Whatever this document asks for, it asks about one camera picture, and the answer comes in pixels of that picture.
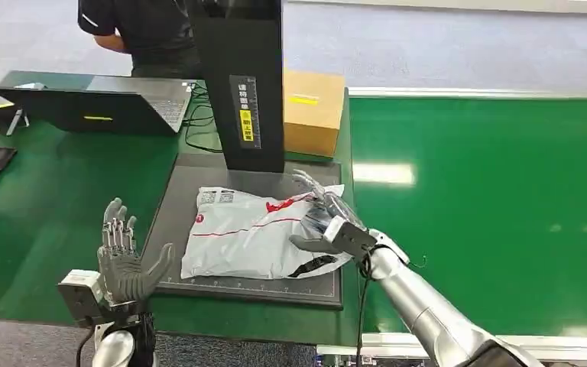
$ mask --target black shirt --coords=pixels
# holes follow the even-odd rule
[[[118,29],[134,65],[177,62],[194,48],[184,0],[79,0],[78,24],[99,36]]]

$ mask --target black cable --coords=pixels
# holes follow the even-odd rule
[[[90,318],[87,318],[87,320],[91,324],[91,327],[89,328],[89,333],[84,336],[84,338],[79,342],[79,345],[77,346],[77,352],[75,353],[75,367],[80,367],[80,365],[82,364],[82,349],[84,348],[86,342],[88,342],[89,339],[91,339],[91,337],[93,336],[93,334],[96,333],[96,324]]]
[[[361,301],[358,306],[358,337],[356,340],[356,366],[361,367],[361,349],[363,348],[363,315],[365,314],[365,292],[368,289],[368,283],[370,283],[370,277],[365,279],[363,284],[363,290],[361,292]]]
[[[365,295],[368,289],[368,284],[370,281],[374,280],[372,278],[372,262],[370,257],[372,256],[372,252],[379,248],[387,248],[386,245],[376,245],[370,248],[363,258],[361,264],[358,264],[358,272],[361,274],[363,278],[365,278],[365,284],[363,284],[363,289],[361,291],[361,298],[359,301],[358,306],[358,329],[357,329],[357,340],[356,340],[356,367],[361,367],[361,349],[363,348],[363,318],[365,315]]]
[[[198,84],[195,84],[195,88],[197,86],[199,88],[201,88],[201,89],[205,89],[202,86],[199,86]],[[215,149],[215,148],[210,148],[210,147],[204,147],[202,145],[197,145],[197,144],[194,144],[194,143],[191,143],[190,141],[188,141],[188,138],[193,137],[195,135],[202,135],[202,134],[209,134],[210,133],[210,132],[196,132],[196,133],[190,135],[190,128],[191,127],[194,127],[194,128],[205,128],[206,126],[211,125],[215,121],[213,115],[206,116],[206,117],[198,117],[198,118],[195,118],[194,117],[196,110],[198,110],[198,109],[200,109],[202,107],[203,108],[208,108],[208,109],[211,109],[212,108],[212,106],[210,104],[203,103],[203,104],[197,105],[197,106],[194,107],[194,109],[192,110],[192,112],[188,115],[189,117],[187,119],[184,119],[183,120],[183,125],[186,126],[186,132],[185,132],[186,145],[188,145],[188,146],[190,146],[192,148],[195,148],[195,149],[199,149],[201,151],[207,151],[209,153],[223,153],[224,151],[222,149]],[[193,123],[193,122],[196,122],[196,121],[203,121],[203,120],[208,120],[208,121],[206,123],[204,123],[204,124],[194,124]]]
[[[195,149],[199,149],[199,150],[201,150],[201,151],[207,151],[207,152],[209,152],[209,153],[223,153],[223,152],[224,152],[222,149],[215,149],[215,148],[203,147],[203,146],[201,146],[201,145],[196,145],[196,144],[194,144],[194,143],[191,143],[191,142],[189,142],[189,141],[188,141],[188,138],[189,138],[188,132],[189,132],[189,130],[190,130],[190,126],[192,126],[192,125],[188,125],[188,126],[186,127],[186,144],[187,144],[188,146],[190,146],[190,147],[192,147],[192,148],[195,148]]]

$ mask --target sticker label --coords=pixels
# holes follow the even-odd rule
[[[257,81],[254,76],[244,75],[231,75],[229,81],[239,144],[242,148],[261,149]]]
[[[104,116],[84,116],[84,119],[92,121],[113,121],[113,118]]]

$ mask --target cardboard box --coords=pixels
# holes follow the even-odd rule
[[[341,127],[345,78],[283,72],[284,150],[333,157]]]

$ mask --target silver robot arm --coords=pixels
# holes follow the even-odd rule
[[[440,367],[543,367],[518,346],[476,326],[424,278],[408,268],[409,258],[384,233],[365,231],[341,216],[323,240],[369,262],[369,273],[390,298],[409,331]]]

